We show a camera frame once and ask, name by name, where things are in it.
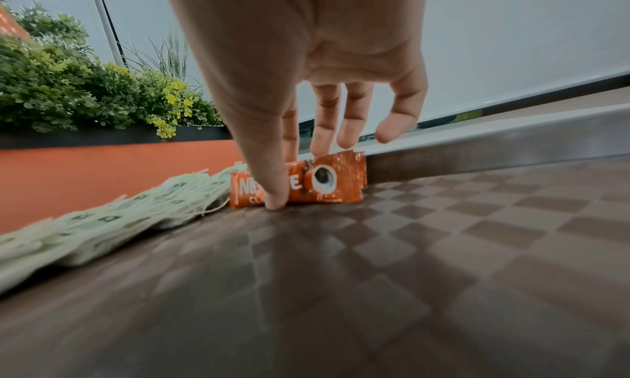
nescafe packet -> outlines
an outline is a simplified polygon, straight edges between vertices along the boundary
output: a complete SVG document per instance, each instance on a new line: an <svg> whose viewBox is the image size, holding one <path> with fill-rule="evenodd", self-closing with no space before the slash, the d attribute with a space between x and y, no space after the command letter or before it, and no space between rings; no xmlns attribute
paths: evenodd
<svg viewBox="0 0 630 378"><path fill-rule="evenodd" d="M366 155L344 151L287 163L289 203L353 203L363 201L368 185ZM264 190L249 172L232 172L230 208L264 205Z"/></svg>

green shrub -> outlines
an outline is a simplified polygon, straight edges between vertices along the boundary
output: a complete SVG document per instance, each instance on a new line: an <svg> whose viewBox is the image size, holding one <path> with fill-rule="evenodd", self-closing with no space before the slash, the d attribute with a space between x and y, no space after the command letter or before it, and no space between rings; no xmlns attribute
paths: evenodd
<svg viewBox="0 0 630 378"><path fill-rule="evenodd" d="M182 81L101 63L75 18L53 17L40 5L13 14L34 41L0 37L0 130L150 123L168 139L178 125L222 125L214 104Z"/></svg>

hand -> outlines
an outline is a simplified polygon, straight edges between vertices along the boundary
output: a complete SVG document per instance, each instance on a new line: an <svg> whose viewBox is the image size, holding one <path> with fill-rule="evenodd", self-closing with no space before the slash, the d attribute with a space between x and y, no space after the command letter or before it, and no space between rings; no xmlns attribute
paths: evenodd
<svg viewBox="0 0 630 378"><path fill-rule="evenodd" d="M299 146L295 86L317 98L314 156L353 147L375 82L395 94L376 130L387 143L417 123L427 93L420 51L425 0L171 0L213 100L270 209L289 196Z"/></svg>

orange wall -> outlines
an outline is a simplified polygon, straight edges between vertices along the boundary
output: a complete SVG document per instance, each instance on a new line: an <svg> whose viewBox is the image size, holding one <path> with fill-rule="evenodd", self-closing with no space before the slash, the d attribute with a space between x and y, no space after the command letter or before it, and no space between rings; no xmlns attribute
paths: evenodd
<svg viewBox="0 0 630 378"><path fill-rule="evenodd" d="M0 234L242 161L233 140L0 151Z"/></svg>

checkered floor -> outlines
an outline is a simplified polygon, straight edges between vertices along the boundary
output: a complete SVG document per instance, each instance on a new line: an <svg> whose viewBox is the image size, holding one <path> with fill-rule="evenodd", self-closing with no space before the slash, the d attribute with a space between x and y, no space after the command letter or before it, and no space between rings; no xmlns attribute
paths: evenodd
<svg viewBox="0 0 630 378"><path fill-rule="evenodd" d="M3 377L628 377L630 158L242 209L0 301Z"/></svg>

